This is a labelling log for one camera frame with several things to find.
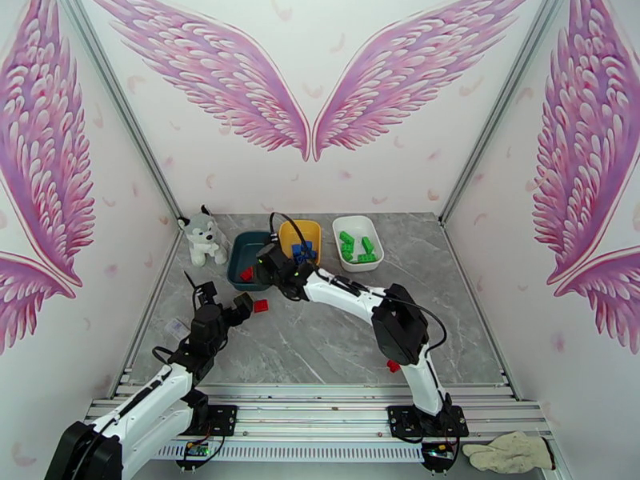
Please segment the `red building block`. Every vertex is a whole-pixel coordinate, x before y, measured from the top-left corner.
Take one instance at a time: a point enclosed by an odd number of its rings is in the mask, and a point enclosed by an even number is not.
[[[254,313],[261,313],[269,310],[269,302],[266,299],[254,301]]]
[[[254,280],[254,267],[248,267],[246,269],[244,269],[244,271],[242,272],[242,274],[240,274],[240,279],[242,279],[244,282],[251,282]]]
[[[391,370],[392,374],[395,374],[396,372],[398,372],[398,370],[400,370],[400,365],[397,362],[394,362],[393,360],[387,360],[386,366],[389,367],[389,370]]]

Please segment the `pink feather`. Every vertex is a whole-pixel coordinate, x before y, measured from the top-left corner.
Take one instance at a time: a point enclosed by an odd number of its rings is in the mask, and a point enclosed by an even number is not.
[[[639,103],[635,54],[604,2],[571,0],[538,136],[534,224],[556,253],[549,284],[584,263],[609,225],[638,163]]]
[[[94,0],[125,44],[187,99],[267,150],[306,161],[309,124],[269,55],[240,29],[156,0]]]
[[[525,0],[460,0],[374,34],[353,57],[314,124],[314,159],[329,146],[374,141],[438,96],[502,39]]]
[[[0,251],[0,354],[7,332],[9,347],[16,338],[24,338],[27,329],[34,333],[42,301],[54,294],[75,297],[71,288],[42,264]]]
[[[593,259],[556,289],[556,296],[575,291],[589,299],[598,331],[636,354],[640,350],[640,246]]]
[[[0,106],[2,185],[38,256],[81,286],[74,255],[94,226],[89,142],[54,0],[31,0],[2,64]]]

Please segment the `bowl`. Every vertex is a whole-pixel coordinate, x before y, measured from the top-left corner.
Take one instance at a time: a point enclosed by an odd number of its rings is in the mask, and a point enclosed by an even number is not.
[[[302,232],[305,240],[311,241],[311,249],[318,252],[315,263],[319,265],[322,254],[322,228],[320,224],[313,220],[294,220],[294,222]],[[282,252],[284,252],[288,258],[292,258],[294,255],[293,245],[300,243],[300,237],[296,233],[295,228],[293,228],[289,222],[284,222],[280,225],[280,230],[278,230],[278,238],[280,239]]]
[[[231,249],[229,265],[226,268],[226,278],[238,291],[264,291],[269,289],[268,284],[257,284],[243,281],[240,277],[249,267],[258,263],[255,255],[269,241],[268,231],[243,232],[234,240]]]
[[[348,217],[336,218],[333,223],[335,244],[338,246],[338,255],[340,257],[340,264],[342,268],[347,272],[366,272],[373,270],[380,265],[380,262],[385,257],[385,251],[380,243],[380,237],[378,232],[375,231],[374,223],[370,218],[364,215],[351,215]],[[349,262],[342,256],[341,247],[342,240],[340,239],[340,233],[347,232],[354,238],[354,260]],[[374,262],[357,262],[356,259],[359,254],[366,254],[364,247],[362,246],[362,239],[368,237],[371,243],[374,245],[374,254],[377,260]]]

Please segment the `white bowl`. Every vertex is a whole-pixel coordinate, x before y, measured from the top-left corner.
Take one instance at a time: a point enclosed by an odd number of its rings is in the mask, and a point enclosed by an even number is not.
[[[338,246],[338,255],[340,256],[340,263],[342,268],[347,272],[365,272],[373,270],[385,257],[385,251],[380,243],[380,237],[378,232],[375,231],[374,223],[370,218],[362,215],[353,215],[349,217],[340,217],[334,220],[334,237],[335,245]],[[374,244],[374,254],[378,257],[376,262],[364,262],[358,264],[357,262],[348,262],[342,257],[340,247],[342,240],[340,240],[340,232],[345,231],[351,237],[354,238],[354,259],[358,258],[358,254],[364,254],[365,250],[362,248],[362,237],[369,237],[371,243]]]

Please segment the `dark green bowl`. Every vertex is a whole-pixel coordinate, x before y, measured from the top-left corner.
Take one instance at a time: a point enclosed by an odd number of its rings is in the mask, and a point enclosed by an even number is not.
[[[269,236],[270,234],[267,231],[253,231],[243,232],[235,238],[229,266],[226,268],[226,278],[238,291],[264,291],[269,289],[268,284],[244,282],[240,278],[240,274],[258,263],[255,255],[268,243]]]

